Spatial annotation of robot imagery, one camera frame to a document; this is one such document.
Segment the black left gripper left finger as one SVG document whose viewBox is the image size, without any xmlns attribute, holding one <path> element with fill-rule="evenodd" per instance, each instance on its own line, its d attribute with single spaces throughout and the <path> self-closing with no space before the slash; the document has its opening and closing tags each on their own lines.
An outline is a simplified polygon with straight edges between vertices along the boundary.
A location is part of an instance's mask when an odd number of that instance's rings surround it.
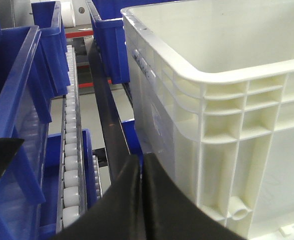
<svg viewBox="0 0 294 240">
<path fill-rule="evenodd" d="M 139 192 L 140 161 L 136 155 L 130 155 L 102 198 L 51 239 L 136 240 Z"/>
</svg>

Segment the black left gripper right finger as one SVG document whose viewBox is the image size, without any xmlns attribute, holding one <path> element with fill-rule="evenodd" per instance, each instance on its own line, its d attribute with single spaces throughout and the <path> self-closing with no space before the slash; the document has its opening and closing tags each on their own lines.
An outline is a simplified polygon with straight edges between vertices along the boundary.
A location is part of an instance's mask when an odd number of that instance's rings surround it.
<svg viewBox="0 0 294 240">
<path fill-rule="evenodd" d="M 143 156 L 142 204 L 149 240 L 240 240 L 201 211 L 172 181 L 154 153 Z"/>
</svg>

